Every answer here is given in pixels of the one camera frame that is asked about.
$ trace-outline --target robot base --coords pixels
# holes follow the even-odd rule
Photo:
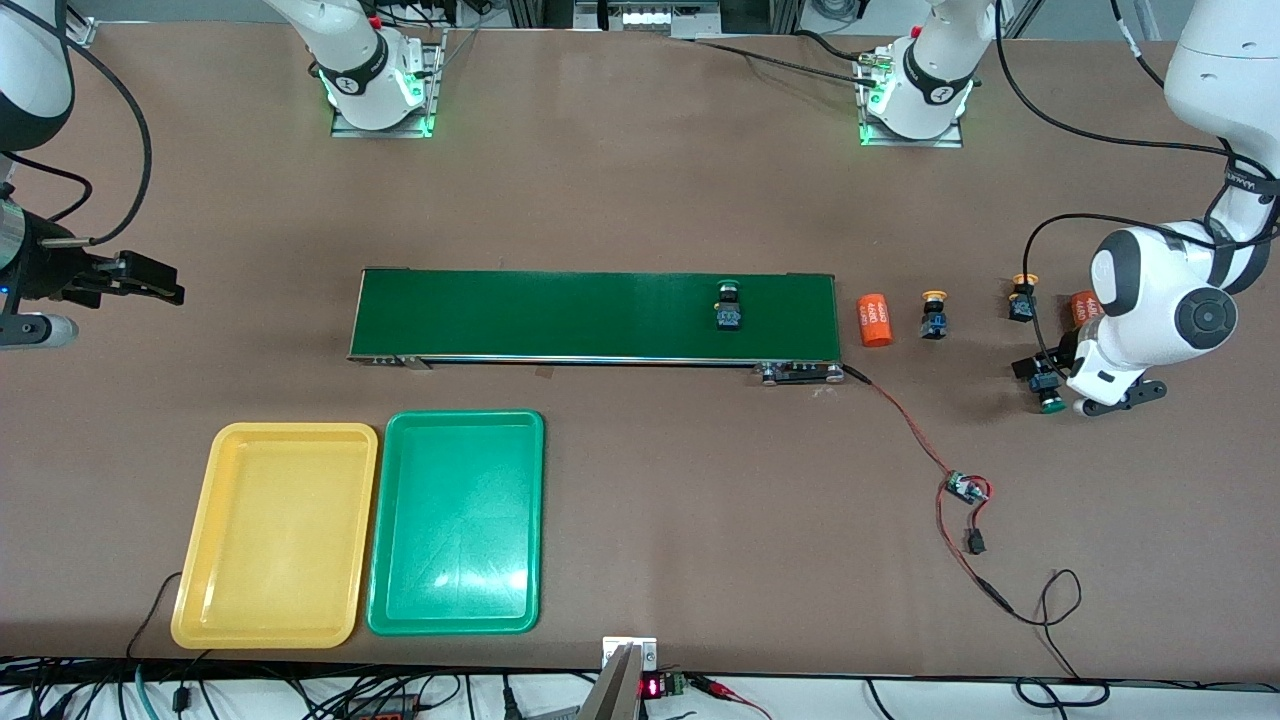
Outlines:
[[[444,65],[444,45],[422,44],[417,38],[410,38],[411,47],[417,51],[410,53],[411,73],[422,73],[425,77],[417,78],[413,74],[404,76],[404,91],[415,97],[422,97],[422,104],[415,108],[404,119],[389,128],[370,131],[352,126],[335,109],[333,122],[329,128],[332,137],[362,137],[362,138],[407,138],[417,140],[431,137],[435,133],[435,110],[440,101],[440,70]]]
[[[886,99],[888,69],[892,67],[890,58],[891,47],[877,47],[873,55],[877,61],[873,65],[864,65],[860,61],[852,63],[854,76],[869,78],[879,83],[877,87],[856,86],[854,100],[858,102],[858,138],[859,143],[869,147],[964,147],[960,135],[960,118],[951,120],[951,126],[937,136],[924,140],[904,137],[891,131],[884,120],[868,111],[869,105],[878,105]]]

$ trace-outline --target robotic arm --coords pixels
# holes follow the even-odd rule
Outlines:
[[[4,158],[0,168],[0,350],[59,347],[76,338],[69,318],[19,314],[22,300],[64,300],[86,307],[99,307],[102,295],[183,301],[173,268],[129,251],[91,255],[86,247],[95,241],[77,238],[13,200],[9,165],[22,158],[12,154],[50,140],[72,111],[64,10],[64,0],[0,4],[0,151],[12,158]]]
[[[329,102],[352,126],[385,129],[425,102],[422,41],[375,31],[358,0],[264,1],[306,41]]]
[[[14,3],[65,32],[65,0]],[[67,123],[74,97],[61,41],[0,8],[0,149],[31,150],[47,142]]]
[[[1235,331],[1233,295],[1262,274],[1280,219],[1280,6],[1271,0],[1198,0],[1169,65],[1165,99],[1187,124],[1221,137],[1240,158],[1203,222],[1107,236],[1093,255],[1100,315],[1080,328],[1068,386],[1121,402],[1155,365],[1190,360]],[[1256,245],[1240,245],[1257,242]]]
[[[390,28],[375,31],[358,0],[265,1],[302,35],[329,101],[353,127],[388,128],[424,104],[421,41]],[[74,85],[64,17],[65,0],[0,4],[0,151],[38,147],[70,117]],[[146,295],[182,305],[184,291],[173,268],[128,251],[91,255],[86,246],[92,241],[23,210],[12,197],[9,164],[0,156],[0,350],[59,347],[76,338],[68,318],[19,314],[22,300],[97,307],[102,295]]]
[[[895,40],[890,69],[867,113],[910,140],[938,137],[964,113],[973,73],[996,37],[992,0],[929,0],[918,37]]]

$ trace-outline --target plastic tray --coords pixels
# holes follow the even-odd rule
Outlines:
[[[410,411],[387,425],[370,568],[380,635],[524,633],[538,621],[543,419]]]
[[[170,632],[186,648],[325,648],[356,623],[378,436],[237,423],[214,438]]]

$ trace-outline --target green tray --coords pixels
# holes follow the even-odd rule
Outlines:
[[[543,418],[411,410],[387,424],[369,585],[379,635],[524,633],[538,621]]]

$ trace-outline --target metal clamp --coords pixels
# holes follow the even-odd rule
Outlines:
[[[635,720],[645,670],[658,669],[655,638],[609,637],[602,643],[600,676],[582,701],[577,720]]]

